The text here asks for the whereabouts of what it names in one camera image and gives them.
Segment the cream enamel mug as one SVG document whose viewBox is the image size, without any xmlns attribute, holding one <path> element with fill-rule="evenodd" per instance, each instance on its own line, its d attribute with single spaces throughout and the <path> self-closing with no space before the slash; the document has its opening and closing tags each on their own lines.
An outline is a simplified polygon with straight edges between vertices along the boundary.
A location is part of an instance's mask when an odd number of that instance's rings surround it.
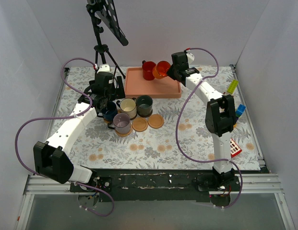
<svg viewBox="0 0 298 230">
<path fill-rule="evenodd" d="M 120 108 L 122 113 L 127 114 L 130 120 L 133 120 L 137 116 L 137 105 L 135 98 L 125 98 L 123 100 L 117 100 L 116 105 Z"/>
</svg>

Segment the orange mug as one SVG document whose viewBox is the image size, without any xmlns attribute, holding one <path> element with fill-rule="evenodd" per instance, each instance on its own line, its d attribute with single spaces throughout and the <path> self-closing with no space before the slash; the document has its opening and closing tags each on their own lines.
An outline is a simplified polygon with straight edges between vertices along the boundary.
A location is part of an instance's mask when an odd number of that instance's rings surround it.
<svg viewBox="0 0 298 230">
<path fill-rule="evenodd" d="M 167 72 L 170 69 L 171 65 L 167 61 L 158 62 L 153 68 L 153 76 L 156 79 L 162 79 L 168 76 Z"/>
</svg>

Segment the dark blue mug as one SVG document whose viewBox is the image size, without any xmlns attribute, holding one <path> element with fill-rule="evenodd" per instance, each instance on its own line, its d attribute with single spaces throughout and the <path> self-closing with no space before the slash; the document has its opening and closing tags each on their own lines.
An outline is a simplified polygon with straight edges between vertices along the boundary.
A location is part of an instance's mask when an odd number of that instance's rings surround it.
<svg viewBox="0 0 298 230">
<path fill-rule="evenodd" d="M 105 119 L 107 122 L 112 122 L 114 117 L 118 114 L 117 105 L 114 102 L 108 102 L 107 106 L 101 110 L 101 115 L 97 117 Z"/>
</svg>

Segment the dark green mug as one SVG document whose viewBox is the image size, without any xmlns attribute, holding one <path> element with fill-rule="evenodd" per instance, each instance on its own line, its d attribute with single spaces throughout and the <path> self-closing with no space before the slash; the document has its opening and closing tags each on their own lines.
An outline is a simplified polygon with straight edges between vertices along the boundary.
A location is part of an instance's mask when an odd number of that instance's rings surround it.
<svg viewBox="0 0 298 230">
<path fill-rule="evenodd" d="M 137 113 L 140 117 L 149 117 L 153 112 L 153 99 L 148 95 L 136 99 Z"/>
</svg>

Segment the grey lilac mug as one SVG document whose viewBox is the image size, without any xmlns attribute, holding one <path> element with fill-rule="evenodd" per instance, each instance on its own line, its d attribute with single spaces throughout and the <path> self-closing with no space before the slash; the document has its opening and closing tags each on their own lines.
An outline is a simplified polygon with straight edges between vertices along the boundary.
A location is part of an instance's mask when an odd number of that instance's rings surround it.
<svg viewBox="0 0 298 230">
<path fill-rule="evenodd" d="M 115 115 L 113 121 L 108 124 L 108 128 L 122 135 L 128 134 L 131 129 L 130 117 L 125 113 L 119 113 Z"/>
</svg>

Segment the red mug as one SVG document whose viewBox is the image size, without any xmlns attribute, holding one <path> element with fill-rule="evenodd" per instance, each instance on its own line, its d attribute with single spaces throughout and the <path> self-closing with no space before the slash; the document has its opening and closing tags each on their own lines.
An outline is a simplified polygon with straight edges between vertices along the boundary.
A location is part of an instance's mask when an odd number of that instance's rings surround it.
<svg viewBox="0 0 298 230">
<path fill-rule="evenodd" d="M 143 78 L 147 81 L 152 81 L 155 79 L 153 76 L 153 69 L 156 64 L 153 61 L 142 61 L 142 70 L 143 70 Z"/>
</svg>

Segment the light wooden coaster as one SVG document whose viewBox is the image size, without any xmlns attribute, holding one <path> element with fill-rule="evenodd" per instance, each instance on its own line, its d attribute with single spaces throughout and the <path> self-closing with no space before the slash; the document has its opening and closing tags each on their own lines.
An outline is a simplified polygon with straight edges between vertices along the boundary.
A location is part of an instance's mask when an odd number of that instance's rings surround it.
<svg viewBox="0 0 298 230">
<path fill-rule="evenodd" d="M 132 128 L 137 132 L 143 132 L 148 128 L 148 121 L 143 117 L 137 117 L 132 122 Z"/>
<path fill-rule="evenodd" d="M 148 118 L 148 124 L 150 127 L 158 129 L 161 128 L 164 124 L 164 119 L 159 114 L 153 114 Z"/>
</svg>

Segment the woven cork coaster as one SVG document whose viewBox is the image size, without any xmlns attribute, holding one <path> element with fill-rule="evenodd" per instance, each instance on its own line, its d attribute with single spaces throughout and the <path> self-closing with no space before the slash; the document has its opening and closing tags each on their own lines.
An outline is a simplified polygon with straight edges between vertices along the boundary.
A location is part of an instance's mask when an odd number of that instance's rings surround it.
<svg viewBox="0 0 298 230">
<path fill-rule="evenodd" d="M 125 134 L 122 134 L 120 132 L 118 132 L 117 130 L 115 130 L 116 134 L 119 136 L 119 137 L 126 137 L 128 136 L 131 132 L 133 131 L 133 128 L 131 127 L 129 132 L 128 133 L 125 133 Z"/>
</svg>

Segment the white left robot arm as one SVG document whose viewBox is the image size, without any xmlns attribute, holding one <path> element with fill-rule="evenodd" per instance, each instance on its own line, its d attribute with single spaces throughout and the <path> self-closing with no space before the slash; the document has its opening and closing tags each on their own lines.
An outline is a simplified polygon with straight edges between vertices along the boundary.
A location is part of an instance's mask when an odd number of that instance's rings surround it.
<svg viewBox="0 0 298 230">
<path fill-rule="evenodd" d="M 61 127 L 45 142 L 38 141 L 33 148 L 36 172 L 61 184 L 80 182 L 85 191 L 94 191 L 97 179 L 93 171 L 74 165 L 68 155 L 80 134 L 107 104 L 124 95 L 122 80 L 114 82 L 109 64 L 94 65 L 97 70 L 94 80 L 82 93 L 72 113 Z"/>
</svg>

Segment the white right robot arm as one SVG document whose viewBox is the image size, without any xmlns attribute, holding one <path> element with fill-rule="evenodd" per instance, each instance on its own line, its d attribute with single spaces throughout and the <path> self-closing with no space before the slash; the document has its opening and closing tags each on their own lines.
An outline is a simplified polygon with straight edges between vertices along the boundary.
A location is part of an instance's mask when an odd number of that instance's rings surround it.
<svg viewBox="0 0 298 230">
<path fill-rule="evenodd" d="M 178 128 L 179 120 L 189 99 L 195 94 L 206 105 L 205 125 L 211 133 L 214 146 L 214 160 L 207 163 L 213 163 L 212 184 L 217 190 L 226 189 L 230 184 L 230 179 L 235 176 L 233 163 L 231 162 L 231 132 L 236 123 L 235 102 L 232 95 L 224 95 L 212 87 L 206 79 L 214 78 L 219 73 L 219 64 L 216 62 L 216 73 L 212 76 L 203 77 L 196 68 L 189 66 L 188 48 L 182 52 L 171 55 L 172 65 L 167 71 L 167 75 L 191 90 L 191 94 L 183 104 L 176 123 L 176 143 L 180 152 L 189 160 L 198 163 L 205 161 L 196 160 L 187 156 L 179 145 Z"/>
</svg>

